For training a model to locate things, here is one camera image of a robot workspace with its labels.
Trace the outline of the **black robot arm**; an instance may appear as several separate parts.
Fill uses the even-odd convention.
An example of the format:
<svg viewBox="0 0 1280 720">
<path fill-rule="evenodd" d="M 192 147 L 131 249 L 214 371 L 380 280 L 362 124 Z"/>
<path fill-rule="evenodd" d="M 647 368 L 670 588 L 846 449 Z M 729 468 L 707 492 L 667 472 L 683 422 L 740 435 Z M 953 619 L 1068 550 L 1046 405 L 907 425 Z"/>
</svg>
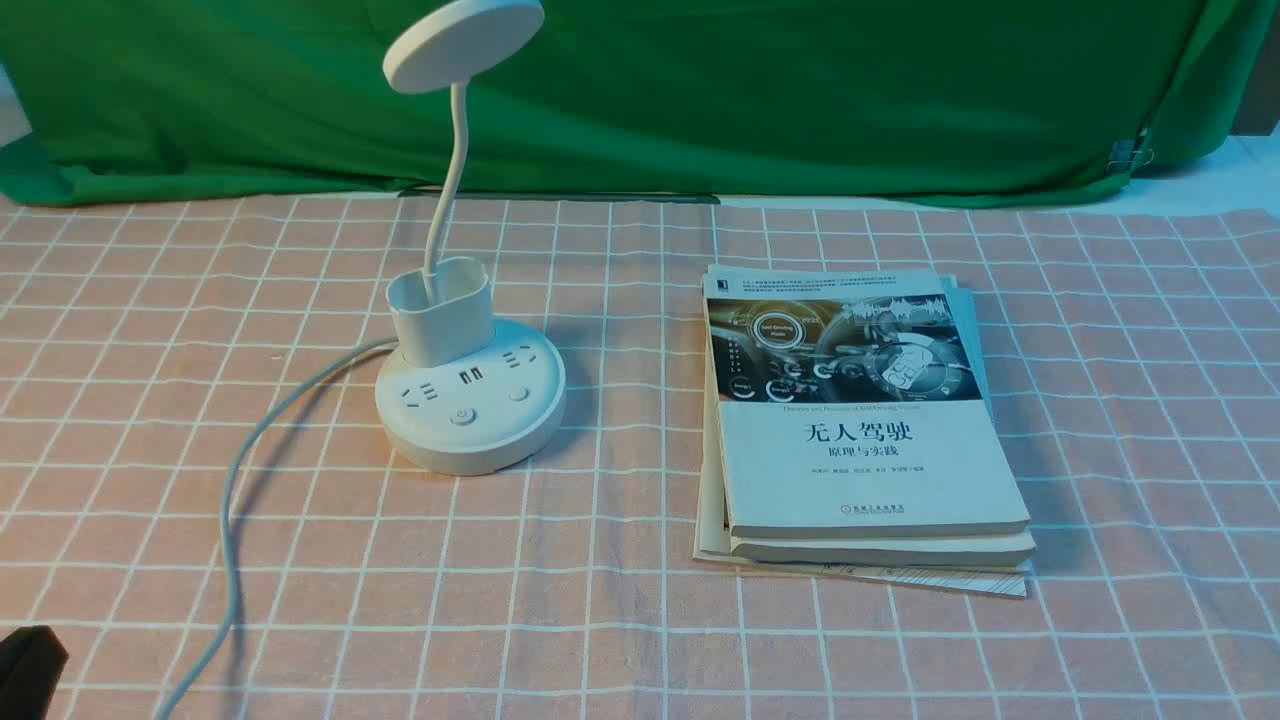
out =
<svg viewBox="0 0 1280 720">
<path fill-rule="evenodd" d="M 51 626 L 20 626 L 1 642 L 1 719 L 45 719 L 69 653 Z"/>
</svg>

